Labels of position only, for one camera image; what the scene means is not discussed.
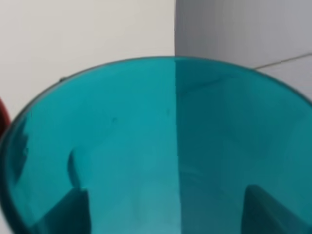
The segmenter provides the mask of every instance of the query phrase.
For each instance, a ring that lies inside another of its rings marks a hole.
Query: teal plastic container
[[[312,106],[227,63],[139,58],[61,80],[0,143],[15,234],[310,234]]]

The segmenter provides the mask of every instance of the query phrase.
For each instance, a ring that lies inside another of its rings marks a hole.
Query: white surface
[[[11,118],[61,77],[174,54],[174,0],[0,0],[0,97]],[[0,233],[9,233],[0,215]]]
[[[312,51],[311,0],[179,0],[176,53],[258,67]]]
[[[312,100],[312,56],[259,71],[283,81]]]

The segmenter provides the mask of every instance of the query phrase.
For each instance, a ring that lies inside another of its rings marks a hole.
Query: teal plastic bowl
[[[312,233],[312,106],[179,57],[109,63],[31,101],[0,143],[15,234]]]

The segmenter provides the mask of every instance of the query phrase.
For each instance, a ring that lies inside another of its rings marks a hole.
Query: red object
[[[5,129],[10,125],[9,114],[0,99],[0,137],[4,133]]]

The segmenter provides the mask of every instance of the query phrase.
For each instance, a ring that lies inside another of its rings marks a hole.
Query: gray wall
[[[175,54],[258,67],[312,51],[311,0],[178,0]]]

